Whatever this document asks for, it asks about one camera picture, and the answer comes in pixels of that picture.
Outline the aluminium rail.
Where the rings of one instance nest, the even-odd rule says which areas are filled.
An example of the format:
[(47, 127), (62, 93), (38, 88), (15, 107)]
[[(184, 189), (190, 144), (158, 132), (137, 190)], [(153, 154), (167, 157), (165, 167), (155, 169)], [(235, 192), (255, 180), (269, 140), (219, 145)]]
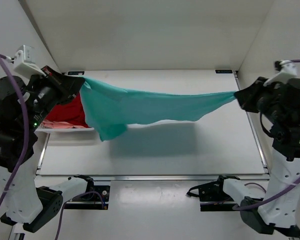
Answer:
[[(237, 175), (241, 180), (268, 180), (270, 175), (265, 174), (241, 174)], [(216, 180), (218, 175), (94, 175), (95, 181), (210, 181)]]

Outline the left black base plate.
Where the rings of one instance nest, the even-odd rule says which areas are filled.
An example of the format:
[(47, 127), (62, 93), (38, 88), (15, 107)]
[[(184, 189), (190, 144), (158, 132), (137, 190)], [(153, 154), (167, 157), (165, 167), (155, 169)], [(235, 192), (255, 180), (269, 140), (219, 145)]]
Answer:
[(108, 210), (111, 193), (110, 181), (95, 181), (90, 191), (95, 193), (76, 196), (65, 204), (66, 210)]

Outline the red t shirt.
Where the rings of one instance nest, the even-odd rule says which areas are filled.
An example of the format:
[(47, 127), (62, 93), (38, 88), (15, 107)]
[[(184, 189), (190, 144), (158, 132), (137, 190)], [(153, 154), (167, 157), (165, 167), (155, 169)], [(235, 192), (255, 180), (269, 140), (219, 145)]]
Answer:
[(45, 117), (50, 122), (66, 122), (74, 126), (88, 128), (80, 94), (65, 105), (57, 104)]

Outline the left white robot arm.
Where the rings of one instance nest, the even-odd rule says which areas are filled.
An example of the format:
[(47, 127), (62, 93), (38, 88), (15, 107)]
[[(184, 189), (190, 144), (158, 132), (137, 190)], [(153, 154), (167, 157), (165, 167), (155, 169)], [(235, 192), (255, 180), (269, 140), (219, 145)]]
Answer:
[(18, 76), (0, 78), (0, 185), (5, 192), (7, 211), (4, 224), (22, 224), (35, 233), (80, 195), (94, 195), (93, 179), (75, 175), (54, 186), (36, 187), (32, 170), (36, 129), (56, 105), (70, 103), (85, 79), (67, 76), (45, 66), (29, 83)]

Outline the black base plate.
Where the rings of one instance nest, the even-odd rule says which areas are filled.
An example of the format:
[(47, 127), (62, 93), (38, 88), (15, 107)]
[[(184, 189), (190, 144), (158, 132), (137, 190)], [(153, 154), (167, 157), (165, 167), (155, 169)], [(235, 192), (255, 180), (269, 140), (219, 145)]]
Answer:
[(197, 186), (201, 211), (223, 211), (241, 206), (247, 187), (236, 176), (220, 175), (217, 180)]
[(65, 204), (66, 210), (108, 210), (111, 193), (110, 181), (95, 181), (90, 191), (95, 193), (76, 196)]

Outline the white plastic laundry basket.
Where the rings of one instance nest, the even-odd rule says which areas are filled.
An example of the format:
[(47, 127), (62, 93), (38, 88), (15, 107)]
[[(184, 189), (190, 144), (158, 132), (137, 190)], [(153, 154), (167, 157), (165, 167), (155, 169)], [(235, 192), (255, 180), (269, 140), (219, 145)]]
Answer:
[(35, 133), (45, 134), (51, 146), (86, 146), (99, 141), (99, 135), (93, 128), (38, 128)]

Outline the teal t shirt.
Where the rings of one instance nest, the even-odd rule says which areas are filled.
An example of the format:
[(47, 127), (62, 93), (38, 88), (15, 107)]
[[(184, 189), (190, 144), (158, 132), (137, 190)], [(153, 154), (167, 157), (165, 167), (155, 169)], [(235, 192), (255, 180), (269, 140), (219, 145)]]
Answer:
[(113, 140), (129, 125), (159, 121), (196, 122), (235, 99), (234, 92), (179, 95), (120, 88), (85, 78), (80, 91), (85, 122), (99, 139)]

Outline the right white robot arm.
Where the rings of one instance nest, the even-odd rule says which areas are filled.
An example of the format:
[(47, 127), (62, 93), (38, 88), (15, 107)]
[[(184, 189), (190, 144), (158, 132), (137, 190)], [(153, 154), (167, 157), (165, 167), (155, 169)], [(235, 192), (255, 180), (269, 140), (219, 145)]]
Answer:
[(187, 195), (198, 198), (200, 209), (238, 211), (242, 221), (257, 233), (279, 232), (299, 238), (296, 211), (300, 198), (300, 78), (270, 82), (259, 77), (234, 94), (242, 110), (258, 113), (272, 126), (272, 169), (263, 194), (239, 177), (220, 175), (216, 181), (191, 187)]

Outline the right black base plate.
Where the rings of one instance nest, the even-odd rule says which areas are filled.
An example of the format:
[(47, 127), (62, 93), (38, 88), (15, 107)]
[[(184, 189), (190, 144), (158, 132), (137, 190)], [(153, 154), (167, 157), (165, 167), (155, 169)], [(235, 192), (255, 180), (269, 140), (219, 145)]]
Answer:
[(236, 176), (220, 175), (217, 180), (197, 186), (201, 211), (223, 211), (241, 206), (247, 187)]

